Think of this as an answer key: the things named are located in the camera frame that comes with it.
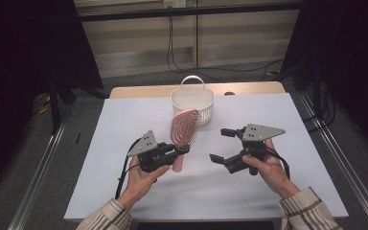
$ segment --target person's right hand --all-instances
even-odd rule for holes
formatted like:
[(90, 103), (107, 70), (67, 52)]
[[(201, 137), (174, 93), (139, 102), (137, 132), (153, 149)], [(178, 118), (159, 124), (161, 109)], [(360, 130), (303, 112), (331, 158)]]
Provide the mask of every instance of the person's right hand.
[[(264, 143), (267, 147), (274, 150), (271, 139), (265, 140)], [(256, 167), (268, 187), (282, 199), (289, 198), (300, 192), (297, 186), (287, 178), (280, 160), (276, 157), (267, 155), (265, 162), (263, 162), (254, 156), (244, 155), (242, 160), (244, 163)]]

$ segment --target sleeve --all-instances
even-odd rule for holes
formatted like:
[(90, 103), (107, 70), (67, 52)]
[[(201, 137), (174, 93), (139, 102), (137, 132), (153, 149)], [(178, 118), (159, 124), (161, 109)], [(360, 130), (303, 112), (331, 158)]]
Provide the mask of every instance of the sleeve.
[(331, 216), (324, 202), (312, 188), (280, 201), (283, 210), (282, 230), (342, 229)]
[(129, 229), (132, 217), (128, 210), (117, 200), (110, 199), (100, 210), (85, 218), (77, 227), (78, 230), (125, 230)]

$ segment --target pink object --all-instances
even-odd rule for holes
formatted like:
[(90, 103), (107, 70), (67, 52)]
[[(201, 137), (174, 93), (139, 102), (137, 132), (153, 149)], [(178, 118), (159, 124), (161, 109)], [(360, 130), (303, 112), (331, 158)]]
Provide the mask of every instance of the pink object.
[[(199, 120), (199, 113), (196, 109), (181, 111), (172, 118), (170, 139), (179, 149), (188, 149), (196, 139), (196, 122)], [(184, 155), (175, 159), (172, 170), (176, 173), (181, 172), (184, 162)]]

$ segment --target black metal bar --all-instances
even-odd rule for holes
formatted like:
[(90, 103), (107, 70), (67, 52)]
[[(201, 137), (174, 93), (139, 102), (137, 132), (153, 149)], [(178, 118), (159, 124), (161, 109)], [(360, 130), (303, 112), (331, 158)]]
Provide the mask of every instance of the black metal bar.
[(159, 9), (159, 10), (146, 10), (146, 11), (81, 13), (79, 15), (79, 20), (82, 22), (88, 22), (88, 21), (105, 21), (105, 20), (121, 20), (121, 19), (134, 19), (134, 18), (235, 13), (235, 12), (291, 11), (291, 10), (299, 10), (305, 4), (306, 3), (304, 3), (303, 1), (300, 1), (300, 2), (253, 4), (253, 5), (225, 6), (225, 7), (196, 7), (196, 8), (175, 8), (175, 9)]

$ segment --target white basket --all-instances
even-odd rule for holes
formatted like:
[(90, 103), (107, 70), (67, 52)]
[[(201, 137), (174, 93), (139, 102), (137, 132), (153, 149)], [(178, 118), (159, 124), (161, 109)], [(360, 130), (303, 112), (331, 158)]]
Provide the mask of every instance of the white basket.
[[(202, 82), (202, 88), (184, 88), (183, 83), (188, 79), (197, 79)], [(207, 123), (212, 116), (214, 105), (214, 92), (205, 88), (204, 81), (198, 76), (186, 77), (179, 89), (172, 92), (172, 110), (174, 114), (187, 109), (196, 109), (200, 119), (196, 123), (199, 127)]]

